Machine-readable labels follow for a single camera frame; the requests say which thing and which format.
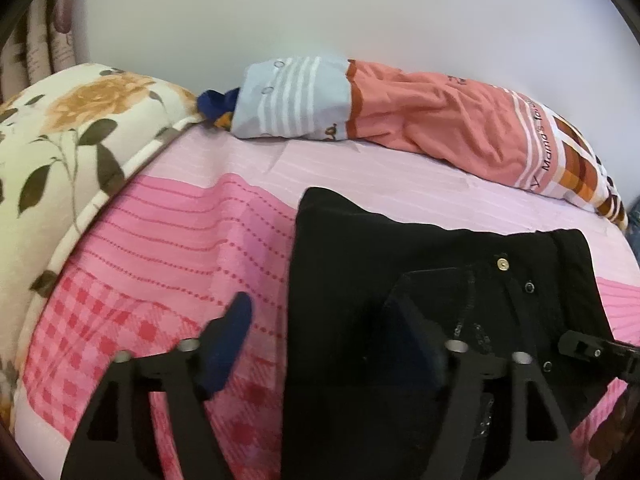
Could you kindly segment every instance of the jeans button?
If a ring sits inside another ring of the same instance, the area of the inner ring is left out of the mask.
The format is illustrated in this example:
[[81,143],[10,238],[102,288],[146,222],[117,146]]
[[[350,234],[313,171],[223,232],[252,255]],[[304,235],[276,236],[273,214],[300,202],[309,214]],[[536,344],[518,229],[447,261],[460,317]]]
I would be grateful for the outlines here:
[[509,261],[506,258],[499,258],[495,264],[500,270],[509,270]]

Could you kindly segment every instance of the floral pillow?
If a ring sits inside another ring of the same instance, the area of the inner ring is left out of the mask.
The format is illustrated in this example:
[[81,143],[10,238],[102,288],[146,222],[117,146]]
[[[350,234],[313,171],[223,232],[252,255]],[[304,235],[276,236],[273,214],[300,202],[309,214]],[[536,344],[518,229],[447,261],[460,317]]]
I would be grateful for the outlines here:
[[135,172],[200,121],[189,91],[84,64],[0,107],[0,418],[31,332],[82,232]]

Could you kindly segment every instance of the white wall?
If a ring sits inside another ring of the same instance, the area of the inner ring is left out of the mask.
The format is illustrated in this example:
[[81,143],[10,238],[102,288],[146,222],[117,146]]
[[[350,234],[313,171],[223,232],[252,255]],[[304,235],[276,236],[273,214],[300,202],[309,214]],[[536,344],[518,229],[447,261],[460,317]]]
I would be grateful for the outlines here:
[[640,47],[609,0],[76,0],[81,60],[225,91],[255,61],[345,54],[510,87],[640,194]]

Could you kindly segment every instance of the dark blue fabric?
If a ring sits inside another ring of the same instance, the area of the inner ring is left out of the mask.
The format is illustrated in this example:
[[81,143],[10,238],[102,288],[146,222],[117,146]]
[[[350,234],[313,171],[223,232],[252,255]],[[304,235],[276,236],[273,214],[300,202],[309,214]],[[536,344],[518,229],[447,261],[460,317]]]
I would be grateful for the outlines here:
[[215,90],[205,90],[198,97],[198,111],[207,119],[215,121],[227,112],[233,112],[238,103],[240,87],[221,94]]
[[200,335],[202,370],[195,378],[209,397],[225,387],[253,317],[251,298],[238,292],[225,315],[211,321]]

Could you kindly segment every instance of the pink checkered blanket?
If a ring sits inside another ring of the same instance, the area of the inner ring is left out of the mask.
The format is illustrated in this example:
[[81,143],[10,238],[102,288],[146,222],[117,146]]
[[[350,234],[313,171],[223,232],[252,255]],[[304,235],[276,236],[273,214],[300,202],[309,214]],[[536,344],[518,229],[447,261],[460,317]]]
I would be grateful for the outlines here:
[[[68,441],[117,349],[164,352],[199,334],[237,290],[254,299],[254,324],[207,414],[236,479],[279,478],[287,270],[296,204],[309,186],[399,221],[502,234],[579,228],[614,336],[640,343],[640,270],[604,218],[372,144],[242,141],[197,126],[101,213],[34,330],[15,436],[46,480],[59,477]],[[588,441],[623,388],[611,383],[574,432],[585,474],[597,466]],[[160,394],[152,405],[165,475],[180,479]]]

